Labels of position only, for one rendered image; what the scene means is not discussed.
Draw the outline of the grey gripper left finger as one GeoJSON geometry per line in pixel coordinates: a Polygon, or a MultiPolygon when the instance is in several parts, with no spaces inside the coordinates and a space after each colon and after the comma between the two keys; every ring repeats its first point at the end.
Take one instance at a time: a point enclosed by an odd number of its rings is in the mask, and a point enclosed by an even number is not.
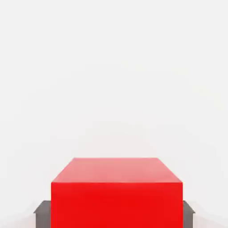
{"type": "Polygon", "coordinates": [[[43,200],[33,215],[19,222],[19,228],[51,228],[51,201],[43,200]]]}

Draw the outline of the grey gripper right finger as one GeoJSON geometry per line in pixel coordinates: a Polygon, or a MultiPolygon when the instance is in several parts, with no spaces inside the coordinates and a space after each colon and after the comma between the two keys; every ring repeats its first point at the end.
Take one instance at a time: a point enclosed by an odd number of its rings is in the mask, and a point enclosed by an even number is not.
{"type": "Polygon", "coordinates": [[[183,201],[183,228],[210,228],[210,222],[198,215],[185,200],[183,201]]]}

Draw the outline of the small red cube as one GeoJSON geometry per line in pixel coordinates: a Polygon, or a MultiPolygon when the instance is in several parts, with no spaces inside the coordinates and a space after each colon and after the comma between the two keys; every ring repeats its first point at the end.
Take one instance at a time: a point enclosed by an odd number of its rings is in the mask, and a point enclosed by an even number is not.
{"type": "Polygon", "coordinates": [[[51,183],[51,228],[183,228],[183,183],[158,158],[74,158],[51,183]]]}

